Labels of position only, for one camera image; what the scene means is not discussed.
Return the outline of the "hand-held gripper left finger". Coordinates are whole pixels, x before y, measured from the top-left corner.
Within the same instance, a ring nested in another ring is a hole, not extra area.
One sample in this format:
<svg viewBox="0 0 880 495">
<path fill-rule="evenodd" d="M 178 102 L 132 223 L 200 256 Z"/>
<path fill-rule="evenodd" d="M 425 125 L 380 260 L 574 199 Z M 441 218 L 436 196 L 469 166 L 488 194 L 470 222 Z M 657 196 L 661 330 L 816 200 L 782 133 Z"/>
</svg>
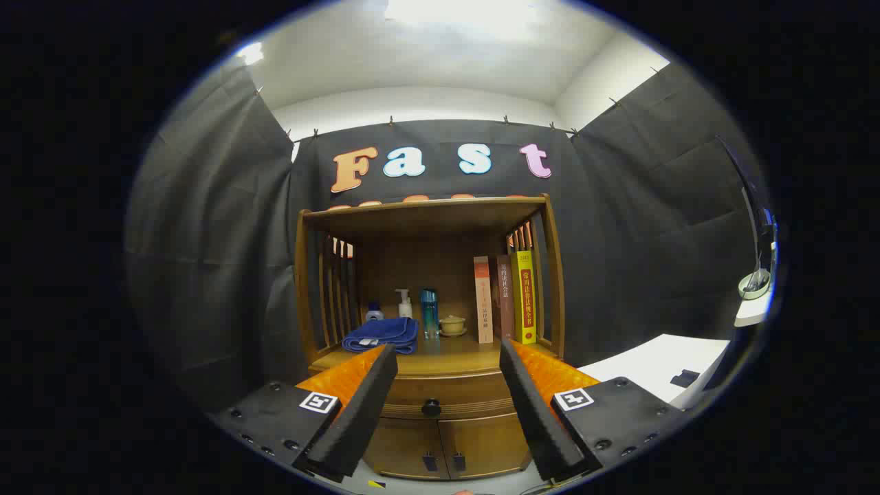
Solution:
<svg viewBox="0 0 880 495">
<path fill-rule="evenodd" d="M 370 445 L 398 373 L 397 356 L 385 344 L 298 384 L 273 380 L 210 418 L 277 467 L 339 483 Z"/>
</svg>

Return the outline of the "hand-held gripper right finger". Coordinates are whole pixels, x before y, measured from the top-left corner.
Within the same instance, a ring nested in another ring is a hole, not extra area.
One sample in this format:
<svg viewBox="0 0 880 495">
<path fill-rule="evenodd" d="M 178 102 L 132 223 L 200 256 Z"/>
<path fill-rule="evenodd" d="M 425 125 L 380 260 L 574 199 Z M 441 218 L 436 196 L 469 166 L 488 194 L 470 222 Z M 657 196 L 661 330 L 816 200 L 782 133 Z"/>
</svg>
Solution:
<svg viewBox="0 0 880 495">
<path fill-rule="evenodd" d="M 544 481 L 614 470 L 688 419 L 634 380 L 592 378 L 521 342 L 502 341 L 499 367 Z"/>
</svg>

